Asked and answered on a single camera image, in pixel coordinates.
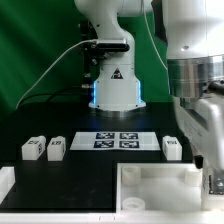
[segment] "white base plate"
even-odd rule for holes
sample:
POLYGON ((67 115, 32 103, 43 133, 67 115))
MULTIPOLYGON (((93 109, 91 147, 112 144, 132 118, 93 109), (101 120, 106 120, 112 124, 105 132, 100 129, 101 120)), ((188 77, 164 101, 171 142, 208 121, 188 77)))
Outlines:
POLYGON ((160 150, 154 132, 77 132, 70 150, 160 150))

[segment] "black label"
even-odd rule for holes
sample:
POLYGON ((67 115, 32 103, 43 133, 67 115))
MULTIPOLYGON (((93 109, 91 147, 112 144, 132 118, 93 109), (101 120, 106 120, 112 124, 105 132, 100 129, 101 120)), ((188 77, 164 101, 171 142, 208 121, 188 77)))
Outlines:
POLYGON ((40 144, 39 146, 38 146, 38 149, 39 149, 39 154, 42 152, 42 144, 40 144))
POLYGON ((120 139, 138 139, 138 133, 120 133, 120 139))
POLYGON ((51 143, 51 145, 61 145, 61 141, 53 141, 52 143, 51 143))
POLYGON ((107 149, 113 147, 114 147, 114 141, 96 141, 94 143, 95 149, 107 149))
POLYGON ((124 149, 139 149, 139 142, 138 141, 120 141, 119 143, 120 148, 124 149))
POLYGON ((30 144, 30 145, 36 145, 38 142, 39 141, 30 141, 30 142, 28 142, 28 144, 30 144))
POLYGON ((167 144, 168 145, 177 145, 177 142, 176 141, 167 141, 167 144))
POLYGON ((123 79, 120 70, 117 68, 114 74, 112 75, 111 79, 123 79))
POLYGON ((97 133, 96 139, 114 139, 115 133, 97 133))

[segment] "white cube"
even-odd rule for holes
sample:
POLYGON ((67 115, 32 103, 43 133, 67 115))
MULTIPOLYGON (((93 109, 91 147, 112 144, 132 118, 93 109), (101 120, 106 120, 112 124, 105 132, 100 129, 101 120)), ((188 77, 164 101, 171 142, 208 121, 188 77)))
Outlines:
POLYGON ((47 147, 48 161, 62 161, 66 151, 65 138, 52 138, 47 147))
POLYGON ((166 136, 163 138, 163 152, 167 160, 182 159, 182 146, 175 137, 166 136))
POLYGON ((37 160, 45 151, 46 138, 32 137, 22 146, 23 160, 37 160))

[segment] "black cable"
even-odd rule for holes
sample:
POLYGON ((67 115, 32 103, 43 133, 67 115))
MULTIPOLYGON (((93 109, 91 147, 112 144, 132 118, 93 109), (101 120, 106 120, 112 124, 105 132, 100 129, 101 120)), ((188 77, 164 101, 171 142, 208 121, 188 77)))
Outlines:
POLYGON ((54 98, 56 97, 56 96, 58 96, 58 95, 61 95, 61 96, 63 96, 63 95, 66 95, 66 96, 68 96, 68 95, 71 95, 71 94, 62 94, 62 93, 65 93, 65 92, 67 92, 67 91, 69 91, 69 90, 72 90, 74 87, 72 86, 70 86, 70 87, 67 87, 67 88, 64 88, 64 89, 62 89, 62 90, 60 90, 60 91, 57 91, 56 93, 39 93, 39 94, 34 94, 34 95, 31 95, 31 96, 27 96, 26 98, 24 98, 21 102, 20 102, 20 104, 19 104, 19 107, 25 102, 25 101, 27 101, 27 100, 29 100, 29 99, 31 99, 31 98, 35 98, 35 97, 38 97, 38 96, 54 96, 54 98))
POLYGON ((56 93, 52 94, 46 101, 45 103, 49 103, 50 101, 52 101, 55 97, 57 97, 59 94, 64 93, 64 92, 68 92, 70 90, 81 90, 82 88, 80 86, 70 86, 70 87, 66 87, 62 90, 57 91, 56 93))
POLYGON ((27 101, 27 100, 29 100, 31 98, 38 97, 38 96, 51 96, 51 95, 52 94, 50 94, 50 93, 40 93, 40 94, 34 94, 34 95, 31 95, 31 96, 27 96, 20 102, 18 107, 20 107, 25 101, 27 101))

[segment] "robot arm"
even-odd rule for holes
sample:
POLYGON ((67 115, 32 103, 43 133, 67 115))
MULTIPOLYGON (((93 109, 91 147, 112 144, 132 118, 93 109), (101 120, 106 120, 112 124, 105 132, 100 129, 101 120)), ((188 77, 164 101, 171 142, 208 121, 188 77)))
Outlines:
POLYGON ((191 144, 215 170, 224 170, 224 107, 209 86, 224 79, 224 2, 163 0, 170 93, 191 144))
MULTIPOLYGON (((150 1, 144 3, 146 11, 152 10, 150 1)), ((135 77, 135 41, 117 21, 118 16, 142 15, 143 1, 75 0, 75 4, 96 30, 98 41, 92 47, 105 52, 99 78, 94 83, 94 99, 89 104, 92 111, 124 117, 144 107, 140 82, 135 77)))

